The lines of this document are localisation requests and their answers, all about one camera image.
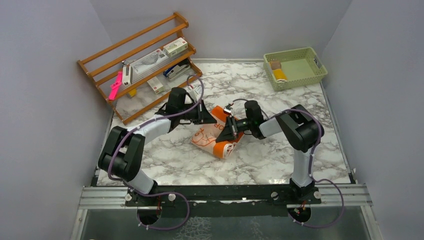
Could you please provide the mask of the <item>brown yellow bear towel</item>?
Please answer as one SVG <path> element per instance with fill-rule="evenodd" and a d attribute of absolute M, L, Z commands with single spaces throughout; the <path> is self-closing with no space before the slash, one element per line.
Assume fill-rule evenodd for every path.
<path fill-rule="evenodd" d="M 282 64 L 279 61 L 273 60 L 269 62 L 269 66 L 277 82 L 286 82 L 287 76 L 282 70 Z"/>

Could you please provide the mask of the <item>orange white towel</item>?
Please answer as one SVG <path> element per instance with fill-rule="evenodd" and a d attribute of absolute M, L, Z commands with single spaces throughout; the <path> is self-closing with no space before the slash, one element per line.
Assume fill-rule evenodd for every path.
<path fill-rule="evenodd" d="M 225 159 L 236 148 L 236 145 L 243 138 L 240 133 L 236 140 L 216 142 L 217 137 L 222 132 L 226 123 L 226 114 L 221 106 L 216 105 L 210 114 L 216 119 L 217 123 L 204 124 L 192 137 L 191 143 L 198 148 L 214 155 L 217 158 Z"/>

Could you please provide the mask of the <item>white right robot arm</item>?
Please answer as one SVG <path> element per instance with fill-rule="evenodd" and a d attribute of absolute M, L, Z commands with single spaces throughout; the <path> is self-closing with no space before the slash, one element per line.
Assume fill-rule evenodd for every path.
<path fill-rule="evenodd" d="M 245 118 L 226 118 L 225 126 L 217 143 L 236 140 L 240 134 L 249 131 L 256 139 L 263 140 L 284 133 L 294 150 L 293 173 L 289 180 L 289 199 L 300 204 L 312 197 L 316 191 L 312 176 L 314 152 L 325 134 L 324 128 L 302 105 L 286 109 L 269 119 L 255 100 L 244 103 Z"/>

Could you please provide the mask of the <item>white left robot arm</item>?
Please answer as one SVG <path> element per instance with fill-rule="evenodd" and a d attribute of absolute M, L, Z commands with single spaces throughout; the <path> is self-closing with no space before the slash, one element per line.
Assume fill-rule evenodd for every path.
<path fill-rule="evenodd" d="M 100 153 L 97 166 L 116 181 L 123 181 L 138 192 L 144 205 L 157 200 L 156 181 L 142 170 L 144 147 L 152 140 L 173 131 L 181 121 L 187 124 L 215 124 L 201 98 L 194 98 L 184 88 L 174 87 L 167 102 L 152 118 L 132 129 L 113 127 Z"/>

